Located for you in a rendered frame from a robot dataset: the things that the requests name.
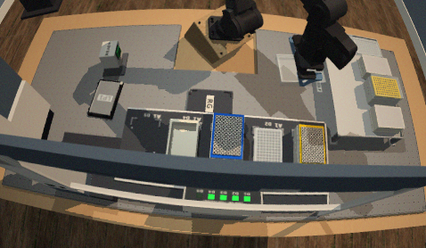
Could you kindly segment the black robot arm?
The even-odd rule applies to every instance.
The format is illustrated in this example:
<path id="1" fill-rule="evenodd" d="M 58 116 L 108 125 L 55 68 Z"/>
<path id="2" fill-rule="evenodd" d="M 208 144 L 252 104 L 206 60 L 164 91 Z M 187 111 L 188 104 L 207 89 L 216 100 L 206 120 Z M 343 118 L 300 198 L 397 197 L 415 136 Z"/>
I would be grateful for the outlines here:
<path id="1" fill-rule="evenodd" d="M 324 62 L 328 57 L 339 70 L 343 69 L 357 51 L 355 42 L 337 22 L 348 11 L 346 0 L 300 1 L 308 13 L 303 36 L 310 45 L 322 46 L 311 62 Z M 208 18 L 211 40 L 242 41 L 245 34 L 252 35 L 263 26 L 262 14 L 253 0 L 225 0 L 225 8 L 224 16 Z"/>

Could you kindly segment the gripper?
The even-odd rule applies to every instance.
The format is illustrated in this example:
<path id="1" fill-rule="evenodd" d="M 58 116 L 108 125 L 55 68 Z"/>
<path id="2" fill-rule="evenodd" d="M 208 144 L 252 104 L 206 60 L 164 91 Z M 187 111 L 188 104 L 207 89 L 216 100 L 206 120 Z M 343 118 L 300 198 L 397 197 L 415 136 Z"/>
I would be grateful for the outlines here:
<path id="1" fill-rule="evenodd" d="M 310 83 L 321 81 L 323 79 L 322 73 L 309 70 L 323 71 L 323 62 L 311 62 L 316 50 L 322 48 L 322 46 L 310 45 L 303 35 L 293 35 L 289 37 L 289 40 L 296 63 L 299 86 L 304 87 Z M 303 83 L 303 80 L 306 80 L 306 82 Z"/>

